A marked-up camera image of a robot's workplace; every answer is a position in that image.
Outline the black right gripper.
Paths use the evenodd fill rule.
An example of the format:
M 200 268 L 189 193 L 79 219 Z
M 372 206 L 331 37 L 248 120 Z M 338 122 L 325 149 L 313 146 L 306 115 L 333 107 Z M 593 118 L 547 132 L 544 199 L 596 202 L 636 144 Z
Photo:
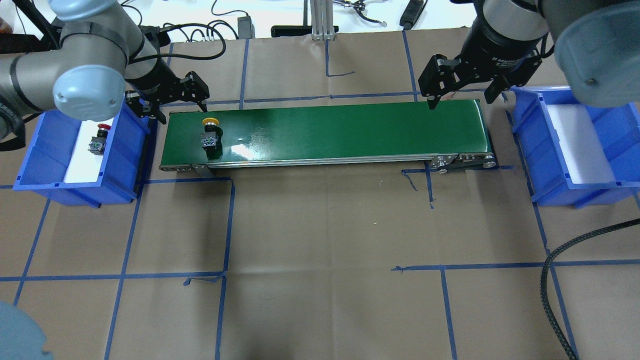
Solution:
M 470 84 L 491 81 L 484 99 L 492 104 L 512 86 L 526 85 L 533 77 L 542 61 L 537 50 L 541 40 L 541 36 L 527 40 L 508 38 L 479 14 L 455 59 L 442 54 L 430 57 L 418 78 L 421 96 L 434 110 L 443 96 Z

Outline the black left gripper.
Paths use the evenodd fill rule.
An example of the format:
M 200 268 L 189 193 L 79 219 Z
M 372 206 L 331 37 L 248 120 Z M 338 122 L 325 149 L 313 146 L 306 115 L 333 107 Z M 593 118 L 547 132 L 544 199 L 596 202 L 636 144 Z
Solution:
M 181 79 L 162 57 L 144 57 L 130 58 L 125 68 L 125 81 L 135 90 L 125 91 L 125 103 L 135 116 L 166 125 L 167 117 L 160 107 L 174 101 L 194 103 L 203 113 L 208 112 L 210 89 L 198 73 L 190 71 Z

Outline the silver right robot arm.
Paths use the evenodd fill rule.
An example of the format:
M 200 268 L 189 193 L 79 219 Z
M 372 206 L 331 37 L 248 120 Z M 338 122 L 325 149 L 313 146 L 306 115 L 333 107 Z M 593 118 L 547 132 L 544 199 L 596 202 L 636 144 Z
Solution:
M 461 52 L 433 55 L 418 78 L 435 109 L 443 96 L 488 83 L 493 103 L 523 87 L 553 56 L 574 98 L 597 108 L 639 100 L 637 0 L 474 0 L 476 18 Z

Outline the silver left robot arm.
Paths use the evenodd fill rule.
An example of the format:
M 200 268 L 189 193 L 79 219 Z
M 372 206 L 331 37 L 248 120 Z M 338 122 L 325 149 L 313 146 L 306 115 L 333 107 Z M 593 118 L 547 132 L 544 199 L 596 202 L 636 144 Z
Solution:
M 27 121 L 52 110 L 103 122 L 124 103 L 162 124 L 160 106 L 176 101 L 207 111 L 208 85 L 190 71 L 180 78 L 116 0 L 51 0 L 62 22 L 58 48 L 1 59 L 1 150 L 26 146 Z

